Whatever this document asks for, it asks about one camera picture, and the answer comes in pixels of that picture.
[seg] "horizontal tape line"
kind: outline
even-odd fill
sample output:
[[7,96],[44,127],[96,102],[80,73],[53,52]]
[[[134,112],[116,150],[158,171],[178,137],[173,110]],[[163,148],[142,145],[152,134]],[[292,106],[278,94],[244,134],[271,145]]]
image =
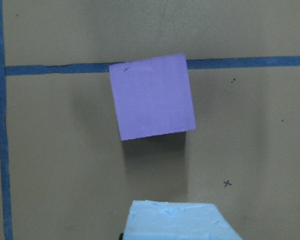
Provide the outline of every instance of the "horizontal tape line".
[[[21,65],[6,66],[6,76],[40,75],[40,74],[80,74],[107,73],[109,66],[119,62],[74,63],[69,65]],[[187,60],[189,70],[199,69],[231,69],[231,68],[262,68],[262,67],[293,67],[300,66],[300,56],[263,56],[238,58],[212,58]]]

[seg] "blue painter's tape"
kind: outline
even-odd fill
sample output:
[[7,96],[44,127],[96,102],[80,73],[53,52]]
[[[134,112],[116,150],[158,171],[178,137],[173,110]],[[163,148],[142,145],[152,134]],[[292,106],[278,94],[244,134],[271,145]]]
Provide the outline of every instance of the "blue painter's tape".
[[300,56],[239,57],[203,60],[187,60],[192,69],[229,69],[300,66]]
[[[23,65],[6,66],[6,76],[40,75],[40,74],[80,74],[108,73],[109,66],[121,62],[74,63],[69,65]],[[230,68],[261,68],[261,67],[296,67],[300,66],[300,56],[263,56],[238,58],[212,58],[187,60],[189,70],[199,69],[230,69]]]
[[107,73],[109,66],[117,62],[106,63],[74,63],[69,65],[24,65],[24,66],[7,66],[5,74],[7,76],[15,75],[37,75],[37,74],[80,74],[80,73]]
[[6,129],[7,91],[5,77],[5,44],[2,1],[0,0],[0,171],[5,240],[13,240],[10,195],[9,151]]

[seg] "purple foam block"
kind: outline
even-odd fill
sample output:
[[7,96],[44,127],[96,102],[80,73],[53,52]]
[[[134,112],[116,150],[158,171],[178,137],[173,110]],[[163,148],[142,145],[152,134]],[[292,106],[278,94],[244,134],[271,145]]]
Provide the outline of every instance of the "purple foam block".
[[183,53],[109,66],[121,140],[196,128]]

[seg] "black x mark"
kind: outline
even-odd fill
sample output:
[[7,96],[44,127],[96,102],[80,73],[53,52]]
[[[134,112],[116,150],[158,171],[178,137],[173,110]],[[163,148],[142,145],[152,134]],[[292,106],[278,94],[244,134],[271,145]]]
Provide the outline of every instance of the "black x mark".
[[227,185],[230,185],[230,186],[232,185],[232,184],[229,182],[229,180],[228,180],[228,181],[224,181],[223,183],[225,184],[224,187],[226,187]]

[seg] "foam block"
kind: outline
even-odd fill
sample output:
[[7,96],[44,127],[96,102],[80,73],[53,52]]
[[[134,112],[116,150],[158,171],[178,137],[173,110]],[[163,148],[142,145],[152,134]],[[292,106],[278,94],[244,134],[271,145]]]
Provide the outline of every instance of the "foam block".
[[214,204],[132,202],[123,240],[242,240]]
[[121,140],[196,128],[182,53],[109,66]]

